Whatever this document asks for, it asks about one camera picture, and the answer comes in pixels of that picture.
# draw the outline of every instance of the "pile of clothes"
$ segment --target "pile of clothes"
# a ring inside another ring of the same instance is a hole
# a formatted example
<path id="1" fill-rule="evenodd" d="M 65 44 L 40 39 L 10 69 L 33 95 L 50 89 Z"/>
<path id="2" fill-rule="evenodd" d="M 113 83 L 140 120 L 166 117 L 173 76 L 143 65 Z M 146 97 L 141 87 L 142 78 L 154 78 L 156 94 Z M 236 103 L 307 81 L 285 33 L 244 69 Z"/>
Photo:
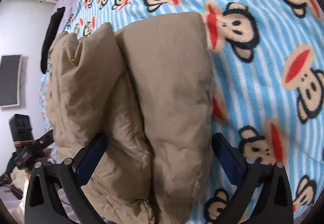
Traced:
<path id="1" fill-rule="evenodd" d="M 211 167 L 213 65 L 199 13 L 109 23 L 51 45 L 46 115 L 60 160 L 103 132 L 108 147 L 82 187 L 118 224 L 183 224 Z"/>
<path id="2" fill-rule="evenodd" d="M 10 187 L 10 191 L 17 199 L 22 199 L 24 184 L 27 178 L 25 170 L 19 170 L 15 165 L 16 152 L 12 153 L 7 164 L 5 172 L 0 176 L 0 186 L 6 185 Z"/>

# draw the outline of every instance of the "wall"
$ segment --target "wall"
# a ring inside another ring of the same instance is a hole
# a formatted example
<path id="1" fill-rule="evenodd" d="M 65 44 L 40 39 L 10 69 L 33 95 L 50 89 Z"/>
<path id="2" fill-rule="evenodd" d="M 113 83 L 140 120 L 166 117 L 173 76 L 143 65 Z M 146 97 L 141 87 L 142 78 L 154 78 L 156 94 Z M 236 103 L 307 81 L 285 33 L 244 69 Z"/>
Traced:
<path id="1" fill-rule="evenodd" d="M 0 109 L 0 175 L 15 151 L 9 119 L 15 114 L 30 116 L 34 138 L 45 131 L 38 105 L 41 85 L 41 50 L 55 4 L 32 0 L 3 0 L 0 3 L 0 55 L 22 54 L 20 106 Z"/>

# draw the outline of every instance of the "wall-mounted tv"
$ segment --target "wall-mounted tv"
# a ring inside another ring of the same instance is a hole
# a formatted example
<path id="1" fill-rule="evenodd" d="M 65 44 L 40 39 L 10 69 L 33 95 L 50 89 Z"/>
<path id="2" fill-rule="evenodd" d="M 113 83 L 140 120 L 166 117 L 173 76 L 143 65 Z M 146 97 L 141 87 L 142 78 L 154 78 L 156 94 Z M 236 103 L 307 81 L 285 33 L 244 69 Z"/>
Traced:
<path id="1" fill-rule="evenodd" d="M 18 106 L 21 54 L 2 55 L 0 61 L 0 108 Z"/>

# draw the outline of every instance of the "monkey print blanket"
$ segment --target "monkey print blanket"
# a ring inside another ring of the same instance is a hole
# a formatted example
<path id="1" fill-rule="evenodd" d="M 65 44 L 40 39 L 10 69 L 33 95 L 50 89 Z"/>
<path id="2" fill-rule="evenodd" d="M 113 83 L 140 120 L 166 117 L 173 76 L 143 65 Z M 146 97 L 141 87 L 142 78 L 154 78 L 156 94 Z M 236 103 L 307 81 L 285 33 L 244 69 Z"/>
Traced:
<path id="1" fill-rule="evenodd" d="M 117 31 L 186 11 L 200 12 L 206 24 L 217 88 L 213 132 L 258 163 L 282 162 L 298 217 L 324 187 L 324 25 L 316 0 L 80 0 L 64 30 L 80 38 L 104 22 Z M 211 223 L 235 189 L 214 158 L 189 223 Z"/>

